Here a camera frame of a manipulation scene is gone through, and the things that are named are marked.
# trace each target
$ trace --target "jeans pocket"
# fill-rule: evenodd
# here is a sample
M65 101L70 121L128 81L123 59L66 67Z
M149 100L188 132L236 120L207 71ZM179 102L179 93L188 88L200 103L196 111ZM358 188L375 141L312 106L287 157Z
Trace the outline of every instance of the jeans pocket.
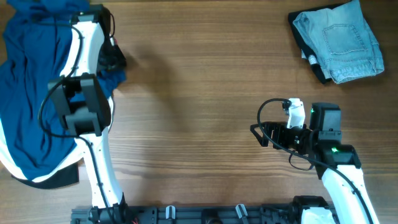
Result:
M331 54L347 54L357 50L367 50L354 25L335 24L325 28L322 32Z

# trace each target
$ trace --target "wooden table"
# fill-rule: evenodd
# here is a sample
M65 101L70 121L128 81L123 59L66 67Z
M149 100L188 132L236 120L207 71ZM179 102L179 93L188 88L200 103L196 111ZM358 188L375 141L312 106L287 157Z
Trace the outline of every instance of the wooden table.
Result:
M130 63L114 91L109 137L113 166L130 205L287 203L295 195L330 199L314 171L260 147L249 131L260 104L299 97L339 104L343 143L355 146L381 223L398 222L398 2L361 1L380 42L385 72L322 85L300 58L287 14L331 1L107 2ZM0 5L0 30L13 10ZM0 62L6 60L4 41ZM284 121L280 104L263 120ZM297 166L308 164L299 159ZM1 223L68 223L89 207L80 183L38 190L0 171Z

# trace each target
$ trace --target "wooden surface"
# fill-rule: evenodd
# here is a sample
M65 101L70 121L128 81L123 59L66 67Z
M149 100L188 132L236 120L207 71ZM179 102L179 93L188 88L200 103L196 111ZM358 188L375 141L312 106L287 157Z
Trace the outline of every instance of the wooden surface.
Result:
M343 143L359 154L379 220L397 223L398 3L362 1L386 71L323 86L300 58L287 14L331 2L106 3L120 48L136 61L114 91L109 137L128 204L259 205L295 195L329 200L314 171L291 168L289 155L260 147L249 132L263 101L299 97L307 114L312 102L339 104ZM1 32L12 13L0 5ZM0 62L5 59L1 41ZM286 119L280 104L270 105L262 118ZM91 203L84 166L80 171L79 184L38 190L2 168L0 222L68 223L71 209Z

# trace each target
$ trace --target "black fabric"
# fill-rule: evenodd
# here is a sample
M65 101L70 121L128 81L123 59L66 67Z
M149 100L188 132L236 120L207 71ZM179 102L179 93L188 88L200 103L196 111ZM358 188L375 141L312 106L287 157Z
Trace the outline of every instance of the black fabric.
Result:
M35 183L31 180L18 179L13 175L12 177L23 184L26 184L30 187L34 187L37 189L56 189L59 187L65 187L79 182L78 163L76 162L63 169L60 169L56 171L56 173L54 173L54 175L48 178L47 180L38 183Z
M338 6L341 6L342 4L332 4L329 6L321 6L321 7L315 7L312 9L307 9L307 10L302 10L302 11L297 11L297 12L291 12L287 16L287 20L290 24L290 28L292 29L293 37L296 41L296 44L298 47L300 47L301 50L303 50L304 55L306 58L309 58L310 55L315 55L315 52L304 42L303 38L300 35L300 32L297 30L297 28L293 25L293 21L299 16L300 13L302 12L310 12L310 11L317 11L320 9L334 9ZM331 78L325 78L325 75L322 72L321 66L318 64L313 64L311 65L311 70L315 74L315 76L319 79L319 81L322 84L325 84L331 80Z

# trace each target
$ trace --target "blue garment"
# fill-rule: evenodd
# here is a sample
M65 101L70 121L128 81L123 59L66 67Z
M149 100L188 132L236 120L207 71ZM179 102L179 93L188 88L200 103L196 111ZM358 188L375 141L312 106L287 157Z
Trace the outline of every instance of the blue garment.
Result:
M326 78L343 83L384 71L379 43L362 15L359 0L334 9L302 12L293 24L315 52Z
M49 174L76 146L74 139L48 137L39 128L37 113L47 94L47 83L59 77L72 42L72 30L67 27L41 26L32 17L44 17L42 22L55 22L53 15L67 18L72 12L86 11L86 0L8 0L15 9L3 34L7 61L0 67L0 119L8 150L28 180ZM125 73L103 72L98 81L106 97L111 96ZM49 100L43 111L47 129L68 134L61 126L53 103Z

